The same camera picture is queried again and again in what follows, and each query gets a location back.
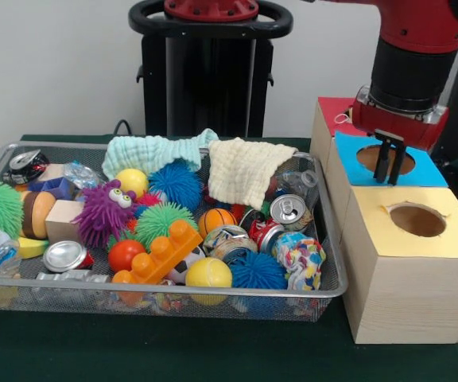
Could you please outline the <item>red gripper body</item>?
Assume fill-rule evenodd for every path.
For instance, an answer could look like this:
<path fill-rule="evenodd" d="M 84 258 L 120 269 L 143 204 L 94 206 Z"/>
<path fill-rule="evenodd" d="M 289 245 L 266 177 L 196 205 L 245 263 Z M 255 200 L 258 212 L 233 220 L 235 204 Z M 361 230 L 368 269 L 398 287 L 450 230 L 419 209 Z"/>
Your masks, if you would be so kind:
<path fill-rule="evenodd" d="M 369 86 L 362 86 L 352 105 L 351 120 L 355 128 L 367 134 L 383 131 L 401 137 L 406 146 L 430 151 L 441 136 L 448 114 L 443 105 L 420 114 L 389 111 L 370 97 Z"/>

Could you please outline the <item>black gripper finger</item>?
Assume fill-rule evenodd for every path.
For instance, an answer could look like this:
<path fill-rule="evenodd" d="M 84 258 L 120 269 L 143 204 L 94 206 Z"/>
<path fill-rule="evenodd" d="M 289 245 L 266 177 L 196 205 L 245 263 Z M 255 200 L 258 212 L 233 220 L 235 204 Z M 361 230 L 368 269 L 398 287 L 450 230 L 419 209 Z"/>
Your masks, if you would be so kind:
<path fill-rule="evenodd" d="M 394 148 L 395 156 L 390 171 L 390 184 L 396 185 L 401 172 L 402 163 L 406 156 L 406 146 L 402 138 L 392 138 L 391 146 Z"/>
<path fill-rule="evenodd" d="M 389 137 L 384 131 L 376 131 L 375 138 L 380 140 L 382 143 L 376 160 L 374 179 L 378 183 L 383 183 L 386 180 L 389 168 L 389 151 L 392 142 L 391 137 Z"/>

